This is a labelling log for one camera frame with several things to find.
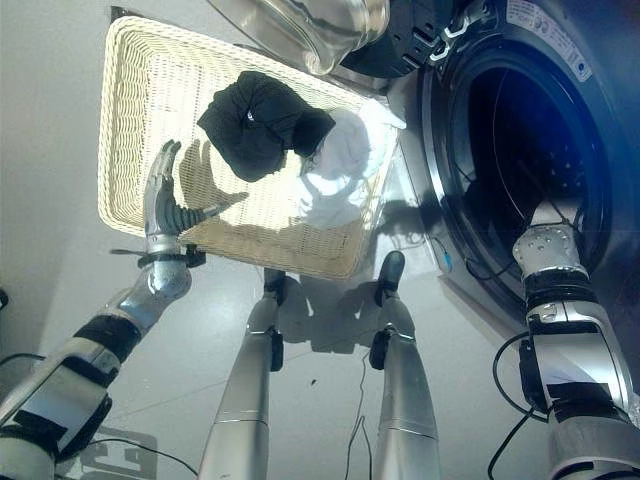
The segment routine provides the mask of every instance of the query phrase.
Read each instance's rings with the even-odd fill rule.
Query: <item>washing machine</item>
[[[444,278],[508,329],[525,324],[514,241],[542,201],[574,205],[582,262],[640,388],[640,2],[211,2],[288,63],[392,79]]]

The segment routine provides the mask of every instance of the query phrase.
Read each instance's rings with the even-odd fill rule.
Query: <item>black joint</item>
[[[373,337],[371,349],[369,350],[369,364],[371,365],[371,368],[375,370],[384,370],[384,361],[387,357],[390,338],[391,334],[386,329],[377,332]]]
[[[187,245],[187,268],[196,268],[207,263],[207,254],[198,251],[198,246],[194,243]]]
[[[9,305],[9,295],[0,288],[0,310]]]
[[[114,315],[98,315],[76,332],[74,337],[86,338],[111,351],[120,363],[124,363],[142,336],[126,318]]]
[[[271,332],[271,368],[272,372],[279,372],[284,363],[284,340],[282,334],[276,330]]]
[[[577,271],[534,273],[525,278],[524,288],[527,310],[556,301],[598,302],[589,278]]]
[[[207,263],[207,254],[198,251],[198,246],[190,243],[187,251],[181,253],[148,253],[138,260],[138,268],[144,268],[153,262],[185,262],[187,268],[195,268]]]
[[[520,381],[524,398],[533,408],[547,414],[549,409],[540,380],[540,368],[533,343],[529,340],[523,340],[520,343],[519,354]]]

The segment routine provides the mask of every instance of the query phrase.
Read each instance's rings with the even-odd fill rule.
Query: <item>black tape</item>
[[[111,369],[109,373],[104,373],[86,360],[78,357],[65,358],[62,361],[62,366],[105,388],[111,385],[111,382],[113,382],[118,375],[116,368]]]
[[[529,405],[536,410],[549,413],[547,400],[544,396],[542,381],[540,380],[540,369],[536,350],[532,342],[523,340],[520,343],[520,381],[522,383],[522,393]]]
[[[558,423],[572,417],[605,417],[619,419],[609,386],[590,382],[569,382],[547,385]]]
[[[591,282],[581,272],[549,270],[529,275],[524,280],[527,310],[555,301],[597,303]]]
[[[86,338],[111,351],[123,363],[142,336],[126,318],[98,315],[76,332],[74,337]]]

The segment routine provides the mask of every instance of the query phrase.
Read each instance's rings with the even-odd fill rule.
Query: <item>wire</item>
[[[162,455],[163,457],[170,458],[171,460],[178,462],[184,468],[186,468],[191,473],[193,473],[196,477],[198,476],[198,471],[195,468],[193,468],[191,465],[189,465],[187,462],[185,462],[184,460],[180,460],[178,457],[174,457],[173,455],[169,455],[168,453],[161,452],[160,450],[155,450],[153,448],[145,447],[144,445],[141,445],[136,442],[132,442],[130,440],[125,440],[124,438],[101,438],[100,440],[93,440],[92,442],[89,442],[89,445],[96,445],[98,443],[107,443],[107,442],[126,443],[128,445],[133,445],[134,447],[141,448],[142,450],[146,450],[148,452],[155,453],[157,455]]]
[[[475,262],[477,264],[480,264],[480,262],[478,262],[477,260],[473,260],[472,258],[466,258],[464,261],[464,266],[466,267],[467,272],[469,272],[469,275],[471,275],[473,278],[481,282],[487,282],[489,280],[497,280],[500,275],[502,275],[507,270],[509,270],[509,268],[511,268],[511,265],[514,264],[515,260],[511,260],[509,263],[507,263],[504,267],[502,267],[497,272],[492,272],[491,269],[487,268],[487,270],[489,270],[489,273],[490,273],[488,277],[481,277],[480,275],[475,273],[473,270],[471,270],[471,267],[469,266],[470,262]]]
[[[498,148],[496,147],[496,114],[498,112],[498,101],[500,100],[500,94],[502,93],[502,87],[504,86],[504,81],[507,78],[507,74],[508,73],[509,73],[509,70],[506,70],[504,72],[504,75],[502,75],[502,79],[500,80],[500,85],[498,86],[498,91],[496,93],[496,101],[493,104],[493,117],[491,119],[491,136],[492,136],[492,143],[493,143],[493,156],[494,156],[494,158],[496,160],[496,168],[498,169],[498,175],[500,176],[500,182],[502,183],[502,186],[504,187],[504,191],[507,193],[507,196],[509,197],[509,200],[511,200],[511,203],[513,204],[513,206],[515,207],[516,211],[518,212],[518,215],[520,215],[520,217],[522,217],[524,219],[525,218],[524,214],[518,208],[518,205],[516,204],[515,200],[511,196],[511,192],[507,188],[507,184],[504,181],[504,176],[502,175],[502,169],[500,168],[500,159],[498,158]]]
[[[509,405],[511,405],[513,408],[515,408],[520,413],[528,413],[528,411],[525,408],[523,408],[520,405],[518,405],[516,402],[514,402],[511,399],[511,397],[509,395],[507,395],[507,392],[504,391],[504,388],[502,388],[502,384],[500,383],[500,379],[498,378],[498,362],[500,361],[500,357],[502,357],[502,354],[509,347],[509,345],[511,345],[512,343],[517,342],[518,340],[520,340],[522,338],[525,338],[527,336],[529,336],[529,332],[522,332],[522,333],[519,333],[518,335],[516,335],[514,337],[511,337],[509,340],[504,342],[502,344],[502,346],[496,352],[496,356],[493,357],[493,366],[492,366],[492,369],[491,369],[491,371],[493,373],[493,381],[496,384],[496,388],[500,392],[500,395],[502,395],[502,398],[504,398]],[[533,412],[531,413],[530,416],[531,416],[531,418],[533,418],[534,420],[537,420],[539,422],[549,423],[549,420],[547,420],[545,417],[543,417],[541,415],[535,415]]]
[[[358,402],[358,411],[356,413],[356,420],[353,425],[353,430],[351,430],[351,436],[349,437],[349,444],[347,446],[347,468],[344,473],[344,480],[348,480],[349,478],[349,464],[351,462],[351,447],[353,446],[353,441],[358,434],[358,430],[362,428],[362,433],[364,433],[364,439],[367,442],[367,451],[369,452],[369,480],[373,478],[373,455],[371,454],[371,442],[369,441],[369,435],[367,435],[367,428],[365,427],[366,417],[364,415],[360,415],[362,411],[362,402],[364,400],[364,377],[367,373],[367,364],[365,363],[365,359],[369,356],[369,352],[365,353],[362,356],[362,378],[360,378],[360,401]]]
[[[493,467],[496,466],[496,462],[500,458],[500,455],[502,454],[504,449],[507,448],[507,445],[509,445],[509,442],[515,436],[515,434],[518,433],[518,430],[520,430],[520,427],[522,427],[522,425],[524,425],[526,421],[529,420],[529,418],[533,417],[533,412],[534,412],[533,407],[531,407],[530,410],[525,412],[524,417],[522,417],[518,421],[518,423],[516,423],[516,425],[511,429],[511,431],[508,433],[508,435],[505,437],[505,439],[502,441],[502,443],[498,447],[498,450],[496,450],[496,453],[494,453],[493,457],[491,457],[491,461],[489,462],[489,466],[487,467],[487,475],[489,476],[489,480],[495,480],[493,478]]]
[[[3,367],[4,365],[6,365],[7,363],[13,361],[13,360],[17,360],[18,358],[29,358],[29,359],[32,359],[32,360],[40,360],[40,361],[42,361],[46,357],[43,357],[42,355],[38,355],[38,354],[35,354],[35,353],[14,353],[13,355],[9,355],[8,357],[5,357],[2,360],[0,360],[0,368]],[[93,440],[92,442],[89,442],[89,445],[96,445],[98,443],[106,443],[106,442],[126,443],[126,444],[129,444],[129,445],[133,445],[135,447],[141,448],[142,450],[147,450],[148,452],[152,452],[152,453],[155,453],[157,455],[162,455],[163,457],[170,458],[171,460],[174,460],[174,461],[178,462],[180,465],[185,467],[187,470],[189,470],[195,476],[198,476],[198,472],[197,472],[197,470],[195,468],[193,468],[187,462],[185,462],[183,460],[180,460],[178,457],[174,457],[173,455],[169,455],[168,453],[161,452],[160,450],[154,450],[153,448],[145,447],[144,445],[140,445],[139,443],[135,443],[135,442],[132,442],[130,440],[125,440],[123,438],[102,438],[100,440]],[[56,474],[56,478],[66,479],[68,477],[64,477],[62,475]]]
[[[8,357],[4,357],[2,360],[0,360],[0,368],[9,362],[12,362],[13,360],[17,360],[18,358],[30,358],[31,360],[45,359],[45,357],[36,353],[14,353],[13,355],[9,355]]]
[[[540,195],[542,195],[542,198],[544,198],[547,202],[549,202],[551,207],[556,211],[556,213],[560,217],[561,222],[566,225],[569,225],[578,235],[581,235],[582,232],[576,226],[576,222],[578,221],[578,214],[580,213],[581,207],[578,208],[578,210],[576,211],[576,218],[574,219],[574,222],[571,223],[571,221],[569,221],[569,219],[562,213],[560,208],[558,208],[558,205],[556,204],[556,202],[554,202],[551,199],[551,197],[547,194],[546,190],[542,188],[542,185],[540,185],[540,182],[538,181],[538,179],[531,173],[531,171],[527,168],[524,162],[522,160],[518,160],[517,165],[524,172],[524,174],[529,178],[529,180],[531,180],[531,183],[533,183],[533,186],[536,187]]]

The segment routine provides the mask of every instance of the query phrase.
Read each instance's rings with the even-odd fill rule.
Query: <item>black cable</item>
[[[489,280],[497,280],[500,275],[502,275],[507,270],[509,270],[509,268],[511,268],[511,265],[513,265],[515,261],[511,260],[509,263],[507,263],[504,267],[502,267],[497,272],[492,272],[490,268],[487,268],[487,270],[489,271],[489,274],[490,274],[488,277],[481,277],[480,275],[475,273],[473,270],[471,270],[471,267],[469,266],[470,262],[475,262],[475,263],[481,265],[480,262],[478,262],[477,260],[473,260],[471,258],[465,258],[464,266],[467,269],[467,272],[469,272],[469,275],[471,275],[473,278],[475,278],[476,280],[479,280],[481,282],[487,282]]]
[[[0,368],[2,368],[7,363],[16,360],[18,358],[30,358],[31,360],[44,360],[45,357],[42,355],[38,355],[36,353],[14,353],[13,355],[9,355],[8,357],[4,357],[0,360]]]
[[[367,428],[365,427],[365,419],[364,415],[360,415],[362,411],[362,402],[364,401],[364,377],[367,373],[367,364],[365,363],[365,359],[369,357],[369,352],[365,353],[361,359],[362,361],[362,378],[360,378],[360,401],[358,402],[358,411],[356,413],[356,420],[353,425],[353,430],[351,430],[351,436],[349,437],[349,444],[347,445],[347,468],[344,473],[344,480],[348,480],[349,478],[349,464],[351,462],[351,447],[353,446],[353,441],[358,434],[358,430],[362,428],[362,433],[364,433],[364,439],[367,442],[367,450],[369,452],[369,480],[373,478],[373,455],[371,453],[371,442],[369,441],[369,435],[367,435]]]
[[[493,381],[496,384],[496,388],[500,392],[500,395],[502,395],[502,398],[504,398],[509,405],[511,405],[513,408],[515,408],[520,413],[528,413],[528,410],[526,410],[525,408],[521,407],[516,402],[514,402],[511,399],[511,397],[509,395],[507,395],[507,392],[504,391],[504,388],[502,388],[502,384],[500,383],[500,379],[498,378],[498,362],[500,361],[500,357],[502,357],[502,354],[509,347],[509,345],[511,345],[512,343],[517,342],[518,340],[520,340],[522,338],[525,338],[527,336],[529,336],[529,332],[522,332],[522,333],[519,333],[518,335],[516,335],[514,337],[511,337],[509,340],[504,342],[502,344],[502,346],[496,352],[496,356],[493,357],[493,366],[492,366],[492,369],[491,369],[491,371],[493,373]],[[549,423],[549,420],[547,420],[545,417],[543,417],[541,415],[536,415],[533,412],[531,413],[530,416],[531,416],[531,418],[533,418],[534,420],[537,420],[539,422]]]
[[[530,417],[533,416],[533,412],[534,412],[533,407],[529,411],[525,412],[524,417],[522,417],[518,421],[518,423],[516,423],[516,425],[511,429],[509,434],[505,437],[505,439],[502,441],[502,443],[498,447],[498,450],[496,450],[496,453],[494,453],[493,457],[491,457],[491,461],[489,462],[489,466],[487,467],[487,475],[489,476],[489,480],[495,480],[493,478],[493,467],[496,466],[496,462],[500,458],[500,455],[502,454],[504,449],[507,448],[507,445],[509,445],[509,442],[515,436],[515,434],[518,433],[518,430],[520,430],[520,427],[522,427],[522,425],[524,425],[525,422],[529,420]]]
[[[132,442],[130,440],[125,440],[124,438],[102,438],[100,440],[93,440],[92,442],[89,442],[89,445],[96,445],[97,443],[106,443],[106,442],[126,443],[128,445],[133,445],[134,447],[141,448],[142,450],[146,450],[148,452],[155,453],[157,455],[162,455],[163,457],[170,458],[171,460],[178,462],[184,468],[186,468],[191,473],[193,473],[196,477],[198,476],[198,471],[195,468],[193,468],[191,465],[189,465],[187,462],[185,462],[184,460],[180,460],[178,457],[174,457],[173,455],[169,455],[168,453],[161,452],[160,450],[155,450],[153,448],[145,447],[144,445],[141,445],[136,442]]]

